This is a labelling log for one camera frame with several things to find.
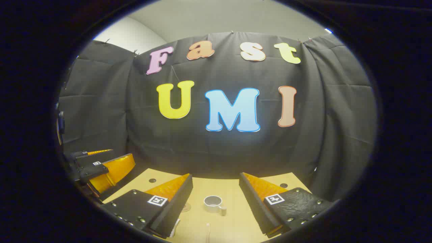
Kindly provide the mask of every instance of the ceiling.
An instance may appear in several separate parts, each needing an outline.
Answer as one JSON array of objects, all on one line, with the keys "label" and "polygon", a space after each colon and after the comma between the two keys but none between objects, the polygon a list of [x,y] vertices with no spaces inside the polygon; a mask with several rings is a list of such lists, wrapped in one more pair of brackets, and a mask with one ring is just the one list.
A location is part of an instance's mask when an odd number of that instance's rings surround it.
[{"label": "ceiling", "polygon": [[166,42],[217,32],[258,32],[306,41],[327,34],[305,15],[273,0],[159,0],[129,15]]}]

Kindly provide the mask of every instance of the black fabric backdrop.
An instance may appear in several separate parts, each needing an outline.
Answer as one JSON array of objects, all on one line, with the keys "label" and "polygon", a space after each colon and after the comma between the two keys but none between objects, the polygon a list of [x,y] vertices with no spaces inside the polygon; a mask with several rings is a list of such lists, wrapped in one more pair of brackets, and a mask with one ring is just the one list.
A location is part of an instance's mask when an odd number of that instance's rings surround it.
[{"label": "black fabric backdrop", "polygon": [[[190,61],[189,46],[208,40],[215,53]],[[244,60],[240,44],[262,45],[266,59]],[[281,42],[295,47],[299,64],[284,61]],[[146,75],[150,53],[172,46],[158,73]],[[181,119],[159,112],[156,87],[172,83],[171,106],[180,106],[177,84],[192,80],[191,110]],[[279,127],[280,86],[297,89],[295,125]],[[133,153],[136,168],[123,183],[146,168],[195,177],[258,177],[293,172],[314,194],[327,200],[347,192],[365,169],[374,145],[377,115],[370,81],[348,48],[328,34],[300,43],[246,32],[215,33],[165,44],[141,55],[92,41],[72,66],[60,109],[66,119],[65,152],[112,148]],[[205,129],[205,92],[222,90],[231,103],[243,88],[257,97],[258,132],[226,127]]]}]

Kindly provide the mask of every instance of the foam letter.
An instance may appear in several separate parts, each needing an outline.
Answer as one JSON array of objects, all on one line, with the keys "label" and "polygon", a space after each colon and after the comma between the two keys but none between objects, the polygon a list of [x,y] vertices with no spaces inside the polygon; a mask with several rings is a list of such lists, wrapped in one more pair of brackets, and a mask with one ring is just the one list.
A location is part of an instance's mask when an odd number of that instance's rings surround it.
[{"label": "foam letter", "polygon": [[291,86],[281,86],[279,93],[282,95],[282,117],[277,124],[283,128],[292,126],[295,124],[294,95],[297,90]]},{"label": "foam letter", "polygon": [[279,43],[274,45],[274,47],[279,49],[280,55],[285,61],[294,64],[300,63],[300,58],[295,58],[292,54],[292,52],[297,52],[294,47],[290,47],[287,43]]},{"label": "foam letter", "polygon": [[170,47],[164,48],[162,50],[154,51],[154,52],[150,53],[150,56],[152,58],[150,59],[150,66],[149,66],[149,69],[147,70],[147,75],[154,74],[154,73],[157,73],[160,70],[162,70],[162,68],[159,67],[159,63],[161,63],[161,65],[164,65],[166,62],[166,59],[168,58],[167,53],[172,53],[173,51],[174,51],[174,48],[172,46],[170,46]]},{"label": "foam letter", "polygon": [[240,44],[240,55],[245,60],[250,61],[264,61],[266,55],[264,52],[260,51],[263,47],[258,43],[243,42]]},{"label": "foam letter", "polygon": [[240,90],[234,105],[231,105],[222,90],[207,91],[205,97],[210,103],[210,122],[206,126],[207,131],[221,131],[223,126],[219,123],[219,115],[228,131],[234,127],[237,117],[240,115],[240,122],[237,130],[256,132],[260,130],[257,123],[256,100],[260,91],[253,88]]},{"label": "foam letter", "polygon": [[207,58],[215,53],[215,51],[212,49],[212,43],[210,41],[194,43],[189,47],[189,50],[190,52],[186,56],[188,60]]},{"label": "foam letter", "polygon": [[162,116],[169,119],[180,119],[185,117],[191,110],[191,88],[193,81],[179,82],[177,87],[181,89],[181,106],[178,109],[171,107],[171,90],[174,87],[171,83],[161,84],[156,88],[159,93],[159,111]]}]

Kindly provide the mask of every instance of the white wall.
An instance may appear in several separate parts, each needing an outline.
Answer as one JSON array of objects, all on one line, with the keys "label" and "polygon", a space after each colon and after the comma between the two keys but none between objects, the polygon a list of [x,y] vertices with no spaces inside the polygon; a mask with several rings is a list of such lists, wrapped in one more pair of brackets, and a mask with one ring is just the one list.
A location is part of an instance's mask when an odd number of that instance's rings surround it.
[{"label": "white wall", "polygon": [[122,18],[94,38],[102,42],[108,39],[108,43],[123,49],[132,52],[138,49],[137,54],[167,43],[148,27],[130,17]]}]

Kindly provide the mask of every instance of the blue letter m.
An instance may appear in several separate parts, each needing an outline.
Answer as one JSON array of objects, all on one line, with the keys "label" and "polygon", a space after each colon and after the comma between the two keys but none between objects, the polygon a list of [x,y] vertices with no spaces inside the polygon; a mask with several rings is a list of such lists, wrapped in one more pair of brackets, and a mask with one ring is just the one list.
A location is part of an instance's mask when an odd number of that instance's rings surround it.
[{"label": "blue letter m", "polygon": [[222,125],[219,123],[219,115],[228,131],[234,127],[237,117],[240,115],[240,122],[237,130],[255,132],[260,130],[257,123],[256,100],[260,91],[253,88],[240,90],[234,105],[231,105],[222,90],[210,90],[205,96],[210,103],[210,122],[206,126],[207,131],[221,131]]}]

